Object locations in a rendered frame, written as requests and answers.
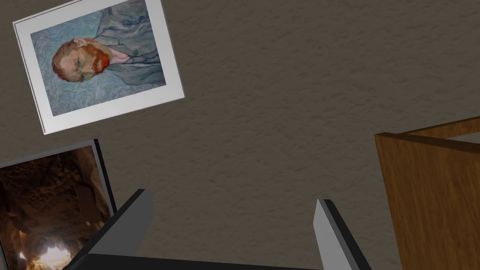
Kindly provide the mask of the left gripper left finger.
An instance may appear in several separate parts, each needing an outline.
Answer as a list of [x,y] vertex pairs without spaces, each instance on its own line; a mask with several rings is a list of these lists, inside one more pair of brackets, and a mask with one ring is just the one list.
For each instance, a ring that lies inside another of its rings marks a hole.
[[138,189],[77,253],[70,264],[87,254],[134,256],[153,217],[149,190]]

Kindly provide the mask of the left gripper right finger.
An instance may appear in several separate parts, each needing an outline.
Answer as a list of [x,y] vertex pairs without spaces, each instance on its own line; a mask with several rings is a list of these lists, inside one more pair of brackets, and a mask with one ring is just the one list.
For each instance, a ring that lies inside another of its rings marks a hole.
[[372,270],[332,200],[317,200],[313,227],[324,270]]

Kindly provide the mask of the dark-framed brown cave picture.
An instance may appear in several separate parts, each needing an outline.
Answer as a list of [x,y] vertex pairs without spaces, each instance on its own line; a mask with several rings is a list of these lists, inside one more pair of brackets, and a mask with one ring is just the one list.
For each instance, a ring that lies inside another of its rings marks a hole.
[[97,139],[0,163],[0,262],[63,270],[116,212]]

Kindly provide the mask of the brown wooden cabinet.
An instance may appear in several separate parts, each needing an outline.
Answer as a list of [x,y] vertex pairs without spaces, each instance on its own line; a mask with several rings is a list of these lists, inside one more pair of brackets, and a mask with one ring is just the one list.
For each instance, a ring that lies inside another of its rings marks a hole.
[[480,270],[480,116],[375,135],[402,270]]

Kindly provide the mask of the white-framed portrait painting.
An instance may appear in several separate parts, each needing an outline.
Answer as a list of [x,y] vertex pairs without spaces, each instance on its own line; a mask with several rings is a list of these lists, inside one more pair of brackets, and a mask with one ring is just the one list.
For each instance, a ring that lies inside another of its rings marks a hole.
[[185,96],[162,0],[75,0],[13,25],[44,134]]

